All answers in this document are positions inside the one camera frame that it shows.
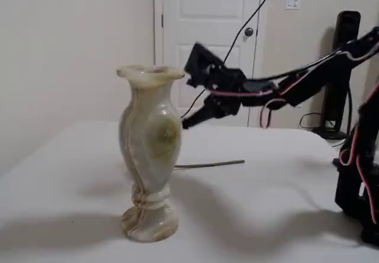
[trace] vase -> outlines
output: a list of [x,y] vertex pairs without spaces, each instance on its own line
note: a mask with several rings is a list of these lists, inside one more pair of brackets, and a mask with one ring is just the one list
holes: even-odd
[[119,143],[133,177],[133,207],[121,227],[131,239],[154,242],[173,235],[178,218],[168,203],[168,180],[178,159],[182,125],[170,101],[174,80],[184,71],[166,66],[124,66],[117,75],[131,87],[119,126]]

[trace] light switch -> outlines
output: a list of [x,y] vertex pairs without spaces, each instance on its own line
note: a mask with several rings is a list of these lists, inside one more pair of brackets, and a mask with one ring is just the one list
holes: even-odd
[[285,9],[300,9],[301,0],[285,0]]

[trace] white door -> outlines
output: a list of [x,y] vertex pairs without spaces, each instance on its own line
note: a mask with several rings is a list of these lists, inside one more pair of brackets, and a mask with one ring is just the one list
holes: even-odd
[[[163,0],[163,63],[183,68],[196,41],[206,45],[224,59],[237,31],[259,6],[259,0]],[[258,16],[246,27],[256,32]],[[252,76],[256,33],[247,37],[242,31],[226,65],[241,68]],[[203,90],[186,85],[188,77],[172,89],[172,100],[180,114],[186,112],[195,97]],[[194,109],[203,105],[204,93]],[[240,109],[237,116],[212,123],[247,126],[249,109]]]

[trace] white table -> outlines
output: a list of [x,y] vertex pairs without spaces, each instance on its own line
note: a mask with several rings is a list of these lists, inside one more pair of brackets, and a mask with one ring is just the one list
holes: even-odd
[[335,155],[306,131],[186,131],[179,163],[246,163],[175,171],[177,233],[136,243],[117,125],[76,124],[0,180],[0,262],[378,262],[334,203]]

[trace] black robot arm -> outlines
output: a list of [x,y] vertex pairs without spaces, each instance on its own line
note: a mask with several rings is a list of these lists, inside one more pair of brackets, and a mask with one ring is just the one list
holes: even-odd
[[278,84],[267,80],[248,79],[240,69],[229,69],[209,50],[195,44],[185,65],[192,87],[203,86],[210,92],[204,106],[183,120],[188,129],[211,118],[236,115],[241,105],[265,105],[277,110],[290,104],[299,105],[317,94],[323,86],[335,81],[342,69],[353,69],[379,53],[379,27],[360,39],[350,41],[335,52],[307,66],[283,73]]
[[[241,105],[277,110],[296,106],[338,80],[340,70],[353,69],[379,53],[379,27],[360,39],[305,67],[266,79],[247,79],[240,69],[228,69],[202,45],[196,44],[185,66],[187,84],[202,85],[209,96],[204,105],[182,121],[188,129],[211,118],[236,115]],[[271,80],[284,78],[278,84]],[[374,164],[379,131],[379,84],[359,109],[359,120],[333,163],[339,172],[335,201],[346,215],[363,225],[362,240],[379,246],[379,167]],[[364,192],[360,193],[362,183]]]

